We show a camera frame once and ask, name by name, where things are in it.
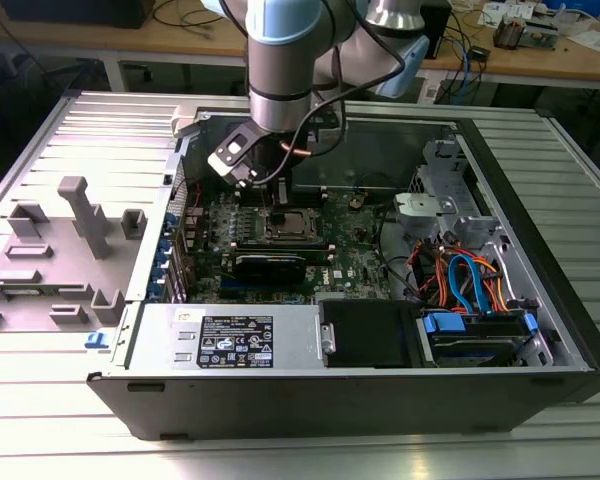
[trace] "white paper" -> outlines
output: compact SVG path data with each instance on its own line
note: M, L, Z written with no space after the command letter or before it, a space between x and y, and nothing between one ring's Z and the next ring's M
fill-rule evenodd
M504 15L530 20L533 16L533 4L513 5L509 3L489 2L484 4L482 12L480 18L478 18L478 25L497 28Z
M582 32L567 38L596 52L600 52L600 32L589 30L588 32Z

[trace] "workbench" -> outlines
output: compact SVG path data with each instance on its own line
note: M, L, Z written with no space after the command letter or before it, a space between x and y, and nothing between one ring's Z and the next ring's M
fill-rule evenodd
M182 10L200 8L197 0L183 0ZM164 8L161 18L177 23L175 7ZM1 18L13 35L37 55L101 60L113 91L127 91L121 62L159 62L184 65L243 66L244 38L228 20L215 22L208 40L182 28L169 27L148 19L139 30L112 27L11 22L0 9ZM206 13L190 21L213 18ZM565 38L558 40L555 51L518 49L508 51L493 46L493 29L472 27L479 14L458 15L462 29L474 45L491 50L484 82L568 88L600 89L600 53ZM450 25L457 27L453 18ZM0 27L0 52L22 53ZM449 42L443 42L438 58L425 60L418 73L424 77L419 103L431 103L440 82L454 77L460 62Z
M92 92L62 98L0 184L0 248L16 200L68 215L54 201L64 175L84 175L107 215L151 212L175 144L171 115L190 98ZM554 119L478 107L351 102L348 109L473 120L600 329L600 172ZM86 336L0 332L0 478L31 472L63 479L122 472L244 480L600 476L600 394L543 411L510 433L141 441L85 384L87 372L108 360L107 350L85 349Z

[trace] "power supply label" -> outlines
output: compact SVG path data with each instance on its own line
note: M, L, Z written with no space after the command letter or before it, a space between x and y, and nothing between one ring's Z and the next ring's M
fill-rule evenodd
M198 366L273 368L273 317L203 317Z

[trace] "motherboard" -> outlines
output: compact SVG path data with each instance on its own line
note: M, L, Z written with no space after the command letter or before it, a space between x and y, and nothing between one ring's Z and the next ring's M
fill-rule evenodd
M376 251L377 211L354 191L272 206L220 192L188 207L188 302L315 304L388 299Z

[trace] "side panel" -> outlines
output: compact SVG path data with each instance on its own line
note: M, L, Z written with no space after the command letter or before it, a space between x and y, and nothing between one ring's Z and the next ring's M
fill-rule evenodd
M481 175L484 176L486 181L483 183L493 192L503 217L518 237L521 249L542 282L578 350L587 364L597 370L596 374L591 376L586 389L568 399L582 402L600 392L600 331L474 122L462 120L459 126L479 168L476 174L479 178Z
M587 382L587 375L103 379L88 384L131 433L168 438L279 438L508 431Z

